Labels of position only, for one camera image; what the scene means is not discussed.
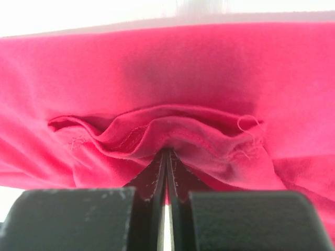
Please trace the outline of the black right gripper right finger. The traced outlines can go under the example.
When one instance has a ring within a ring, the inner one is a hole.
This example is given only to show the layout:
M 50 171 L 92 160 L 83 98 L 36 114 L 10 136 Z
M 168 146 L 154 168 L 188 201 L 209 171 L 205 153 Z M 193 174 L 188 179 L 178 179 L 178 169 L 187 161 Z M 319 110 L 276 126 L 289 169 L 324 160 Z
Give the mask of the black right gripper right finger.
M 166 153 L 175 250 L 334 250 L 311 202 L 293 191 L 215 191 Z

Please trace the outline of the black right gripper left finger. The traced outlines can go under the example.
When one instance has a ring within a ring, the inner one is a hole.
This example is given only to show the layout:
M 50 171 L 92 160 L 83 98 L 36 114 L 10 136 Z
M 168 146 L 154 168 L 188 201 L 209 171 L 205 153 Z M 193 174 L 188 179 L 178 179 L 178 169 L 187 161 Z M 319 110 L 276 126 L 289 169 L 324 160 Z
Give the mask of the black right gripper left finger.
M 27 190 L 1 224 L 1 250 L 162 250 L 166 153 L 120 188 Z

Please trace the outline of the pink t shirt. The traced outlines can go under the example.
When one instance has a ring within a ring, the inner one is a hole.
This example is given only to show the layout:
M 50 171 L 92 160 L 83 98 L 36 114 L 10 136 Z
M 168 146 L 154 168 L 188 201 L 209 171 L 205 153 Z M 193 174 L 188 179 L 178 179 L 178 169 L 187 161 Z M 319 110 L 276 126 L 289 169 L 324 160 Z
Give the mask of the pink t shirt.
M 1 39 L 1 185 L 118 187 L 163 147 L 216 189 L 297 190 L 334 232 L 334 23 Z

